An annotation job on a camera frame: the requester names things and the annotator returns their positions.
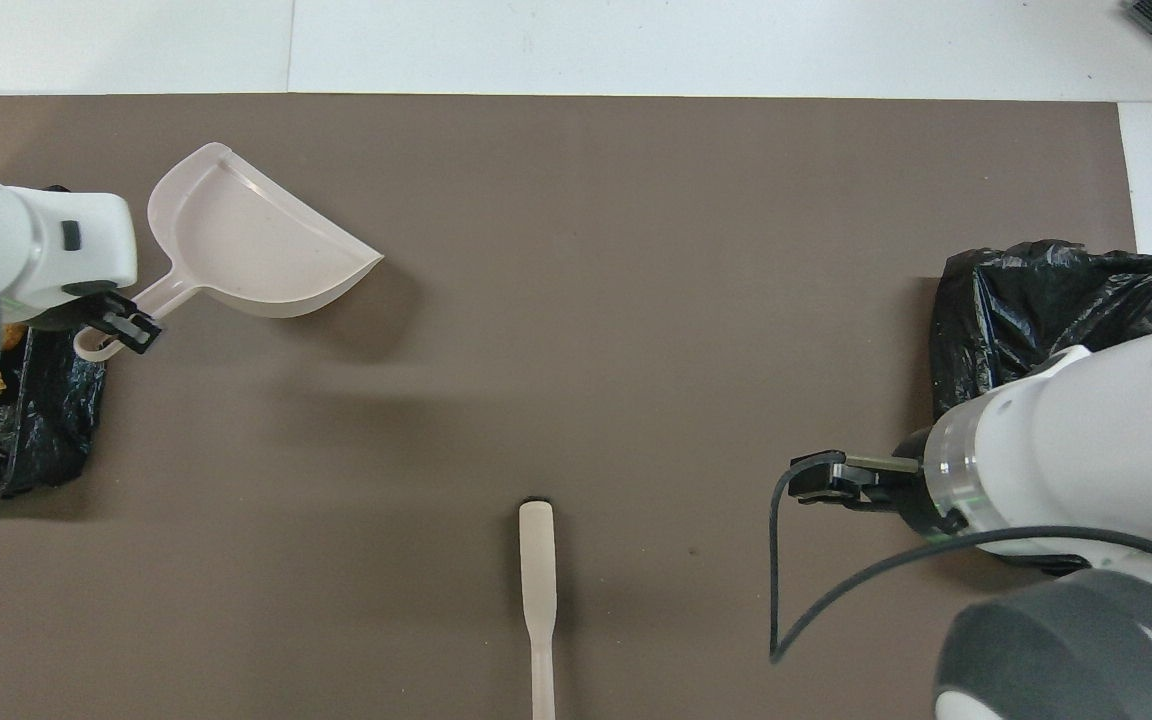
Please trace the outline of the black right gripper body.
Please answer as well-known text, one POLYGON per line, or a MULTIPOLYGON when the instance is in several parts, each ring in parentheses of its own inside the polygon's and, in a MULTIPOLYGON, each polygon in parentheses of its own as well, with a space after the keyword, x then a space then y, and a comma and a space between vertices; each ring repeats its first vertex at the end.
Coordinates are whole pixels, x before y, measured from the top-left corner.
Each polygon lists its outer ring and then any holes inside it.
POLYGON ((899 482, 893 503, 900 518, 904 520, 924 541, 948 541, 963 536, 968 524, 961 511, 941 510, 931 495, 931 486, 925 478, 924 469, 929 435, 931 429, 915 430, 892 452, 893 457, 909 461, 911 464, 911 469, 904 473, 905 479, 899 482))

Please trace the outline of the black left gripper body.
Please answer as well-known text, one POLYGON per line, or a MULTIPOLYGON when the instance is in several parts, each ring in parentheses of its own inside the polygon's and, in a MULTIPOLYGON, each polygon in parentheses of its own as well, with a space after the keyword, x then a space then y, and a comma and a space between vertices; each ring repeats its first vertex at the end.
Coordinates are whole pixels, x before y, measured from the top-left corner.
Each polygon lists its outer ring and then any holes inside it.
POLYGON ((114 283, 74 283, 63 290, 69 293, 68 300, 33 316, 32 328, 51 332, 96 328, 114 333, 115 323, 126 318, 126 300, 114 283))

